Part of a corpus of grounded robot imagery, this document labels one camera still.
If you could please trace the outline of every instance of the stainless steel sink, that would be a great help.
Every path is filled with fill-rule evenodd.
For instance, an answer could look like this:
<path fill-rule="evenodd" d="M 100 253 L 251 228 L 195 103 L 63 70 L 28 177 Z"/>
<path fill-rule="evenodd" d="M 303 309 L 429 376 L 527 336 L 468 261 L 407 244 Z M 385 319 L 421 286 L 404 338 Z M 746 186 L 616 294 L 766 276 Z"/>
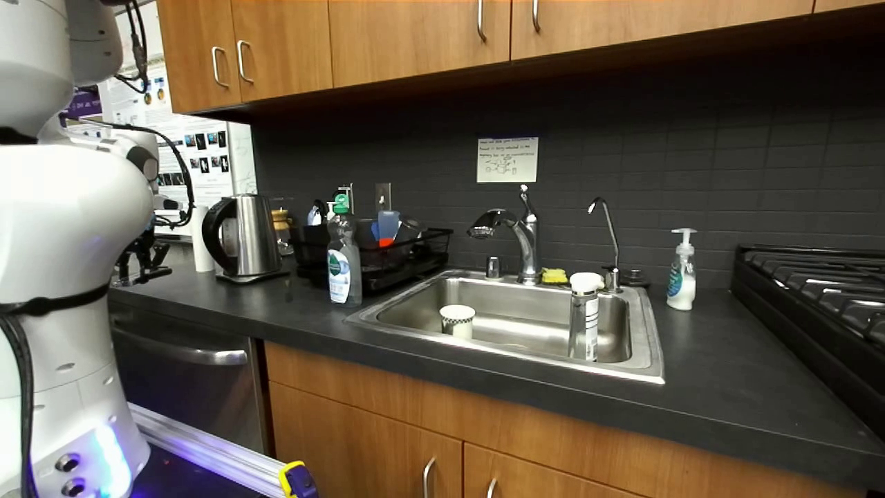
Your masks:
<path fill-rule="evenodd" d="M 472 336 L 441 332 L 439 307 L 475 309 Z M 526 287 L 469 271 L 441 271 L 353 316 L 372 332 L 410 336 L 454 348 L 545 362 L 556 368 L 664 384 L 664 354 L 647 294 L 621 287 L 599 298 L 596 361 L 571 361 L 570 290 Z"/>

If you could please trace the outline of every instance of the faucet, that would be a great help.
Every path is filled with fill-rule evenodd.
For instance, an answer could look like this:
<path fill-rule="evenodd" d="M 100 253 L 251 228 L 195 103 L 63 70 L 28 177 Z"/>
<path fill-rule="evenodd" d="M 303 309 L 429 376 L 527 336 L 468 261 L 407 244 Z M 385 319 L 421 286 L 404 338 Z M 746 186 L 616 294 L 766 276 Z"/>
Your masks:
<path fill-rule="evenodd" d="M 595 207 L 603 207 L 606 215 L 606 228 L 609 228 L 609 242 L 611 242 L 611 286 L 609 294 L 616 294 L 616 268 L 618 268 L 618 250 L 616 250 L 616 236 L 613 236 L 613 225 L 611 225 L 611 214 L 609 214 L 609 202 L 603 197 L 595 197 L 587 207 L 587 214 L 595 214 Z"/>
<path fill-rule="evenodd" d="M 495 228 L 499 228 L 499 225 L 512 228 L 519 242 L 519 253 L 522 253 L 519 282 L 537 286 L 537 222 L 538 220 L 534 214 L 527 186 L 519 186 L 519 202 L 526 207 L 522 220 L 516 220 L 515 214 L 508 214 L 502 207 L 491 207 L 469 225 L 468 236 L 469 237 L 491 237 Z"/>

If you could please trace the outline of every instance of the dish soap bottle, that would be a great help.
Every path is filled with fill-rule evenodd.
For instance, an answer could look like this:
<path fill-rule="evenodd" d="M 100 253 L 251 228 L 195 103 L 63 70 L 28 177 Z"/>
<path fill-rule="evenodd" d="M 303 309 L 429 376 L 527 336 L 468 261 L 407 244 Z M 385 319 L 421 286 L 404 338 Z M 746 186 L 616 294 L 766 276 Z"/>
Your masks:
<path fill-rule="evenodd" d="M 674 247 L 670 282 L 665 282 L 665 307 L 671 309 L 690 309 L 697 297 L 697 276 L 694 276 L 694 247 L 690 247 L 690 228 L 671 231 L 681 233 L 682 242 Z"/>
<path fill-rule="evenodd" d="M 350 195 L 336 190 L 331 202 L 331 242 L 327 254 L 329 298 L 340 307 L 361 305 L 361 264 L 353 242 Z"/>

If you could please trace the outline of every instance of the sponge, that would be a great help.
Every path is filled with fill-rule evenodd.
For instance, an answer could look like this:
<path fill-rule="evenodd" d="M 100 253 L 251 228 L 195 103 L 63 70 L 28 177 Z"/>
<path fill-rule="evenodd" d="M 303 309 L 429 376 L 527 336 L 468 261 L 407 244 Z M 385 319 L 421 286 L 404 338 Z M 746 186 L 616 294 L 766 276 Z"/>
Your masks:
<path fill-rule="evenodd" d="M 545 286 L 566 286 L 570 276 L 563 273 L 563 268 L 541 268 L 541 282 Z"/>

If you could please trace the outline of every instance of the black countertop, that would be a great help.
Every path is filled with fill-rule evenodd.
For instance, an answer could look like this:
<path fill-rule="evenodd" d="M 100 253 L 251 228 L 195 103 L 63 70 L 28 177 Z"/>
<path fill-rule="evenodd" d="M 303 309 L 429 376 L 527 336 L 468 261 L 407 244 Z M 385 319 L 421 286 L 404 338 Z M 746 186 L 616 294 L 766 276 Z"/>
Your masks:
<path fill-rule="evenodd" d="M 656 434 L 717 453 L 885 489 L 885 444 L 724 290 L 678 314 L 652 297 L 665 384 L 484 356 L 357 327 L 303 279 L 224 286 L 176 268 L 112 287 L 110 309 L 139 307 L 426 381 Z"/>

